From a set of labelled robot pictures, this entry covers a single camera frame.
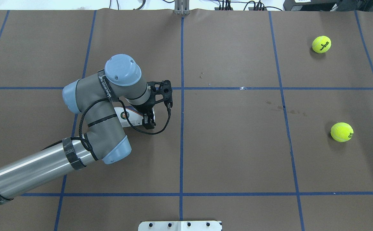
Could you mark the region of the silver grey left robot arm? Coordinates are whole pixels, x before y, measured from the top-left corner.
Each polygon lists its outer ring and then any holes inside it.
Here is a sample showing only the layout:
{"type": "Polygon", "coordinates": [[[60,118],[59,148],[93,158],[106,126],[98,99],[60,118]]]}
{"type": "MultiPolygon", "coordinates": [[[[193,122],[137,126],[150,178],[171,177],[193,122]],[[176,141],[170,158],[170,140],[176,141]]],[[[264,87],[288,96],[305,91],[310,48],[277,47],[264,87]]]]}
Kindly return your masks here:
{"type": "Polygon", "coordinates": [[[151,130],[156,125],[155,95],[160,94],[154,86],[154,82],[144,79],[141,68],[127,54],[110,57],[96,74],[65,86],[65,105],[81,115],[78,135],[0,167],[0,206],[95,161],[113,164],[127,157],[131,145],[113,103],[126,99],[142,115],[142,125],[151,130]]]}

